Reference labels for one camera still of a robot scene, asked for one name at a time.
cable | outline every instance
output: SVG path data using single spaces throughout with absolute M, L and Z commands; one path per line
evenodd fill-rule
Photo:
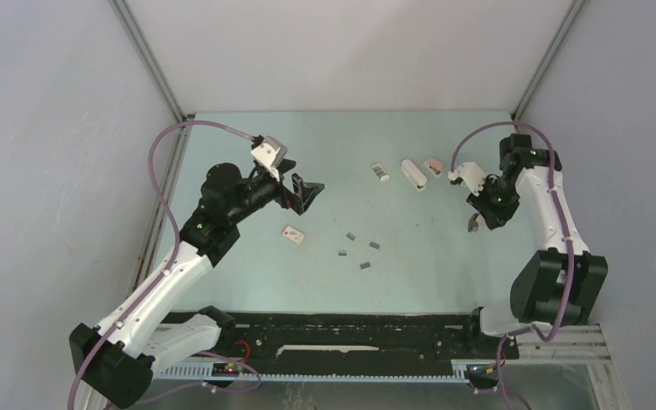
M 507 355 L 504 353 L 504 350 L 501 351 L 501 365 L 500 367 L 504 367 L 504 365 L 507 363 Z M 484 374 L 491 374 L 496 370 L 496 364 L 492 363 L 491 365 L 486 365 L 486 366 L 475 366 L 473 368 L 470 368 L 469 370 L 466 370 L 466 374 L 471 374 L 472 376 L 478 376 L 478 375 L 484 375 Z
M 575 253 L 574 253 L 574 247 L 572 246 L 570 227 L 567 221 L 567 217 L 565 215 L 565 210 L 562 208 L 562 203 L 559 200 L 559 195 L 557 194 L 557 190 L 554 188 L 554 163 L 556 161 L 555 159 L 556 154 L 554 153 L 554 147 L 552 146 L 552 143 L 549 141 L 549 138 L 547 138 L 547 136 L 544 135 L 543 132 L 539 131 L 539 129 L 537 129 L 533 125 L 521 121 L 499 121 L 477 128 L 469 135 L 464 137 L 464 139 L 461 140 L 459 145 L 457 145 L 456 150 L 454 151 L 454 154 L 451 157 L 450 171 L 451 172 L 455 171 L 456 157 L 459 154 L 459 150 L 461 149 L 462 146 L 464 146 L 464 144 L 466 144 L 466 142 L 468 142 L 470 139 L 472 139 L 480 132 L 486 131 L 489 128 L 494 128 L 497 126 L 516 126 L 516 127 L 526 128 L 534 132 L 547 145 L 547 150 L 549 151 L 549 171 L 547 175 L 547 185 L 549 188 L 550 196 L 552 197 L 554 208 L 557 210 L 557 215 L 559 217 L 559 224 L 562 227 L 562 236 L 563 236 L 562 240 L 565 242 L 565 246 L 567 247 L 567 271 L 566 271 L 567 278 L 565 281 L 565 288 L 562 290 L 562 298 L 559 304 L 559 309 L 557 310 L 557 316 L 554 318 L 554 323 L 552 324 L 552 330 L 549 332 L 548 335 L 544 335 L 542 331 L 539 330 L 538 327 L 531 325 L 524 329 L 520 329 L 518 331 L 508 333 L 507 335 L 501 338 L 499 342 L 499 346 L 497 347 L 496 350 L 496 374 L 499 378 L 499 387 L 501 390 L 501 395 L 504 398 L 504 402 L 507 404 L 507 408 L 509 410 L 514 409 L 512 403 L 509 402 L 509 395 L 515 395 L 519 398 L 519 400 L 521 400 L 525 404 L 525 406 L 527 406 L 527 408 L 531 409 L 529 403 L 518 392 L 508 389 L 507 387 L 504 386 L 503 377 L 501 375 L 501 364 L 500 364 L 504 342 L 507 340 L 508 337 L 517 336 L 526 333 L 528 331 L 534 331 L 537 334 L 537 336 L 539 336 L 539 338 L 543 340 L 543 342 L 550 342 L 554 339 L 554 337 L 557 336 L 557 333 L 559 332 L 559 328 L 562 326 L 562 319 L 564 319 L 565 317 L 567 304 L 569 303 L 570 300 L 572 282 L 574 281 L 574 273 L 575 273 Z
M 172 249 L 172 253 L 170 254 L 170 257 L 168 259 L 168 262 L 165 265 L 166 267 L 171 267 L 172 264 L 174 263 L 174 260 L 177 259 L 177 251 L 179 245 L 179 227 L 177 225 L 177 220 L 175 220 L 174 215 L 169 208 L 167 199 L 165 199 L 165 196 L 162 193 L 162 189 L 160 188 L 160 185 L 157 182 L 157 177 L 155 175 L 155 151 L 157 150 L 157 145 L 159 145 L 160 141 L 167 134 L 179 128 L 184 128 L 186 126 L 214 126 L 216 128 L 225 130 L 231 134 L 237 135 L 238 137 L 247 139 L 249 141 L 251 141 L 253 138 L 247 132 L 236 130 L 235 128 L 226 126 L 224 124 L 220 124 L 219 122 L 203 121 L 203 120 L 183 121 L 177 124 L 172 124 L 171 126 L 165 128 L 162 132 L 160 132 L 160 135 L 158 135 L 157 138 L 155 138 L 155 141 L 152 143 L 152 146 L 149 147 L 149 155 L 147 159 L 147 166 L 149 169 L 149 180 L 152 183 L 152 189 L 154 189 L 155 194 L 157 194 L 157 200 L 165 208 L 165 215 L 169 219 L 170 225 L 174 230 L 174 246 Z M 89 353 L 84 358 L 84 361 L 82 362 L 81 366 L 79 367 L 76 376 L 74 377 L 74 381 L 72 382 L 72 388 L 69 390 L 69 398 L 67 402 L 68 410 L 74 410 L 74 407 L 76 406 L 76 396 L 77 396 L 77 390 L 79 389 L 79 382 L 81 381 L 82 377 L 86 373 L 87 367 L 89 367 L 90 363 L 94 360 L 94 356 L 97 355 L 99 349 L 101 349 L 102 346 L 107 342 L 109 337 L 112 336 L 112 333 L 116 331 L 117 329 L 116 322 L 123 322 L 126 318 L 128 318 L 129 315 L 132 313 L 132 311 L 139 305 L 140 302 L 144 300 L 145 297 L 147 297 L 147 295 L 162 281 L 163 278 L 165 278 L 165 275 L 158 275 L 157 278 L 155 278 L 155 280 L 153 280 L 144 289 L 144 291 L 134 299 L 134 302 L 124 310 L 124 312 L 120 315 L 120 317 L 117 318 L 117 320 L 115 320 L 114 323 L 112 323 L 112 325 L 104 332 L 104 335 L 99 338 L 99 340 L 94 345 L 94 347 L 91 348 Z
M 249 343 L 245 342 L 243 339 L 239 339 L 235 341 L 235 344 L 242 344 L 245 346 L 245 357 L 243 357 L 240 361 L 242 363 L 247 363 L 250 357 L 250 353 L 252 353 L 252 349 L 250 348 Z
M 467 385 L 471 391 L 474 392 L 475 395 L 488 395 L 492 393 L 496 393 L 496 388 L 493 389 L 478 389 L 477 386 L 474 385 L 474 383 L 469 382 Z M 513 395 L 517 399 L 519 399 L 522 403 L 524 403 L 524 406 L 527 407 L 527 410 L 532 410 L 532 406 L 530 403 L 527 401 L 527 399 L 523 398 L 522 395 L 520 395 L 516 390 L 512 390 L 507 388 L 507 393 L 509 395 Z
M 199 352 L 197 354 L 201 354 L 203 356 L 209 356 L 209 357 L 212 357 L 212 358 L 215 358 L 215 359 L 220 359 L 220 360 L 226 361 L 228 363 L 232 363 L 235 366 L 240 366 L 240 367 L 243 367 L 245 369 L 248 369 L 248 372 L 253 373 L 255 375 L 255 378 L 257 379 L 257 381 L 254 384 L 250 385 L 249 387 L 242 388 L 242 389 L 226 389 L 224 387 L 217 387 L 217 386 L 213 386 L 213 389 L 216 389 L 216 390 L 219 390 L 219 391 L 224 391 L 226 393 L 247 393 L 249 391 L 253 391 L 253 390 L 257 389 L 258 387 L 260 387 L 260 385 L 262 383 L 261 375 L 258 373 L 257 370 L 255 370 L 250 365 L 247 365 L 245 363 L 241 363 L 240 361 L 230 359 L 229 357 L 225 357 L 225 356 L 220 355 L 220 354 L 216 354 L 216 353 L 213 353 L 213 352 L 208 352 L 207 350 Z
M 212 386 L 212 389 L 211 389 L 211 390 L 219 390 L 219 391 L 223 391 L 223 392 L 225 392 L 225 393 L 247 393 L 247 392 L 249 392 L 249 391 L 252 391 L 252 390 L 257 389 L 258 387 L 260 387 L 260 385 L 261 385 L 261 383 L 262 383 L 262 378 L 261 378 L 261 375 L 258 373 L 258 371 L 256 371 L 252 366 L 248 366 L 248 365 L 246 365 L 246 364 L 244 364 L 244 363 L 241 363 L 239 360 L 238 360 L 238 361 L 235 361 L 235 360 L 230 359 L 230 358 L 228 358 L 228 357 L 221 356 L 221 355 L 219 355 L 219 354 L 216 354 L 216 353 L 213 353 L 213 352 L 209 352 L 209 351 L 197 352 L 196 354 L 203 355 L 203 356 L 213 357 L 213 358 L 215 358 L 215 359 L 219 359 L 219 360 L 226 361 L 226 362 L 228 362 L 228 363 L 232 363 L 232 364 L 235 365 L 235 366 L 243 367 L 243 368 L 247 369 L 248 372 L 251 372 L 251 373 L 253 373 L 253 374 L 255 375 L 255 378 L 257 379 L 257 382 L 254 383 L 254 384 L 252 384 L 252 385 L 250 385 L 249 387 L 246 387 L 246 388 L 243 388 L 243 389 L 226 389 L 226 388 L 224 388 L 224 387 L 214 386 L 214 385 L 209 384 L 209 383 L 207 383 L 207 382 L 192 382 L 192 383 L 185 383 L 185 384 L 181 384 L 181 385 L 179 385 L 179 386 L 177 386 L 177 387 L 175 387 L 175 388 L 173 388 L 173 389 L 170 389 L 170 390 L 168 390 L 168 391 L 165 391 L 165 392 L 163 392 L 163 393 L 160 393 L 159 395 L 153 395 L 153 396 L 150 397 L 149 399 L 142 399 L 142 400 L 139 400 L 139 401 L 137 401 L 135 404 L 149 404 L 149 403 L 153 403 L 153 402 L 155 402 L 155 401 L 162 400 L 162 399 L 164 399 L 165 397 L 167 397 L 167 396 L 169 396 L 169 395 L 173 395 L 174 393 L 177 393 L 177 392 L 182 391 L 182 390 L 192 389 L 192 388 L 195 388 L 195 387 L 203 387 L 203 388 L 204 388 L 204 387 L 206 387 L 206 386 L 208 386 L 208 385 L 209 385 L 209 386 Z M 113 409 L 115 409 L 115 408 L 116 408 L 116 407 L 115 407 L 113 404 L 110 404 L 110 405 L 106 406 L 106 407 L 104 408 L 104 410 L 113 410 Z
M 527 124 L 525 122 L 499 121 L 499 122 L 487 124 L 486 126 L 481 126 L 476 130 L 474 130 L 473 132 L 471 132 L 469 135 L 467 135 L 466 137 L 464 137 L 464 139 L 461 140 L 459 145 L 457 145 L 456 149 L 454 150 L 454 154 L 451 156 L 451 172 L 454 172 L 456 170 L 456 157 L 459 155 L 459 150 L 461 149 L 461 147 L 463 147 L 464 144 L 466 144 L 466 142 L 468 142 L 470 139 L 472 139 L 480 132 L 486 131 L 489 128 L 494 128 L 497 126 L 520 126 L 526 128 L 534 132 L 539 138 L 541 138 L 542 141 L 544 141 L 544 143 L 547 145 L 547 150 L 549 151 L 549 172 L 547 175 L 547 185 L 549 187 L 550 196 L 552 197 L 552 202 L 554 203 L 554 208 L 557 210 L 557 215 L 559 216 L 559 224 L 562 226 L 562 235 L 564 236 L 562 240 L 565 241 L 567 247 L 567 280 L 565 281 L 565 288 L 562 291 L 562 299 L 559 304 L 559 310 L 557 311 L 557 317 L 554 319 L 554 323 L 552 324 L 552 330 L 549 332 L 548 335 L 545 336 L 536 326 L 532 326 L 537 336 L 539 336 L 539 338 L 541 338 L 543 342 L 549 342 L 552 339 L 554 339 L 555 336 L 557 336 L 557 333 L 559 332 L 559 328 L 562 326 L 562 319 L 565 317 L 567 303 L 570 300 L 572 281 L 574 279 L 574 273 L 575 273 L 575 254 L 574 254 L 574 248 L 572 247 L 570 226 L 569 226 L 569 222 L 567 222 L 567 217 L 565 216 L 565 210 L 562 208 L 562 203 L 559 201 L 559 195 L 557 195 L 557 190 L 554 188 L 554 163 L 556 161 L 555 159 L 556 155 L 554 153 L 554 147 L 552 146 L 552 143 L 549 142 L 549 138 L 547 138 L 547 136 L 544 135 L 543 132 L 539 131 L 539 129 L 537 129 L 533 125 Z

white bracket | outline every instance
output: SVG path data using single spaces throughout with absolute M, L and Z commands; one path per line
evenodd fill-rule
M 144 353 L 155 357 L 152 372 L 158 375 L 197 352 L 212 349 L 219 337 L 217 323 L 198 313 L 167 331 L 156 331 L 145 345 Z
M 426 176 L 411 160 L 403 160 L 401 162 L 401 170 L 416 190 L 422 191 L 426 189 Z
M 197 248 L 186 243 L 178 244 L 177 258 L 170 268 L 166 266 L 167 258 L 137 287 L 134 292 L 119 305 L 109 316 L 100 320 L 99 334 L 107 329 L 130 307 L 158 276 L 165 275 L 160 283 L 132 310 L 118 329 L 109 337 L 109 342 L 124 344 L 124 352 L 131 357 L 138 357 L 144 351 L 144 345 L 152 336 L 157 326 L 174 306 L 174 303 L 202 276 L 212 270 L 212 263 L 205 255 L 199 255 Z
M 288 153 L 288 148 L 273 137 L 265 137 L 262 143 L 255 147 L 250 154 L 264 167 L 270 175 L 280 182 L 283 178 L 278 171 L 278 165 Z
M 479 196 L 479 192 L 484 189 L 486 173 L 476 162 L 464 162 L 449 173 L 448 178 L 452 181 L 461 178 L 461 184 L 469 188 L 472 195 Z

tabletop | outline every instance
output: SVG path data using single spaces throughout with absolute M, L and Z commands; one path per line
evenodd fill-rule
M 297 161 L 292 172 L 325 190 L 302 216 L 272 203 L 241 222 L 240 239 L 174 310 L 466 313 L 506 300 L 534 253 L 522 207 L 501 229 L 469 233 L 469 191 L 451 185 L 446 173 L 429 175 L 423 165 L 434 156 L 448 168 L 465 135 L 509 120 L 507 112 L 204 113 L 196 119 L 278 139 L 288 147 L 286 158 Z M 507 126 L 479 134 L 458 162 L 475 161 L 498 173 L 499 141 L 512 132 Z M 219 129 L 191 130 L 171 201 L 179 224 L 197 205 L 207 170 L 232 162 L 246 175 L 253 166 L 249 151 L 248 142 Z M 404 159 L 424 171 L 425 190 L 403 175 Z M 375 163 L 384 165 L 388 181 L 378 179 Z M 290 178 L 285 183 L 290 186 Z M 286 226 L 305 240 L 296 245 L 283 237 Z M 164 231 L 158 255 L 172 241 Z M 364 262 L 371 266 L 361 269 Z

small block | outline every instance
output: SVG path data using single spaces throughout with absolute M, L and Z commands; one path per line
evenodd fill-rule
M 401 162 L 401 170 L 416 190 L 422 191 L 426 189 L 426 176 L 411 160 L 403 160 Z
M 371 169 L 376 174 L 378 179 L 381 180 L 381 182 L 385 182 L 389 180 L 390 178 L 389 173 L 386 171 L 386 168 L 383 165 L 373 164 L 371 165 Z
M 440 177 L 443 172 L 443 162 L 433 156 L 424 161 L 424 167 L 428 168 L 435 177 Z
M 305 234 L 292 226 L 286 226 L 283 229 L 283 236 L 296 243 L 296 245 L 300 245 L 303 239 L 305 239 Z

black motor joint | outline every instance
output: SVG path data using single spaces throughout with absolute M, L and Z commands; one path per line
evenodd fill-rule
M 554 155 L 554 169 L 561 171 L 559 157 L 556 152 Z M 488 175 L 479 195 L 470 194 L 466 198 L 483 216 L 490 230 L 504 226 L 517 211 L 519 195 L 515 184 L 521 172 L 533 167 L 548 167 L 550 153 L 546 149 L 534 149 L 529 135 L 512 134 L 499 142 L 499 156 L 501 176 Z
M 260 141 L 261 137 L 256 137 L 254 146 Z M 284 175 L 295 166 L 295 161 L 283 159 L 276 169 Z M 240 238 L 238 223 L 270 202 L 303 214 L 325 188 L 323 184 L 303 182 L 296 173 L 291 179 L 293 191 L 284 186 L 282 178 L 275 179 L 257 162 L 247 178 L 235 164 L 211 167 L 200 189 L 197 208 L 180 231 L 180 239 L 195 246 L 200 255 L 207 255 L 216 266 Z

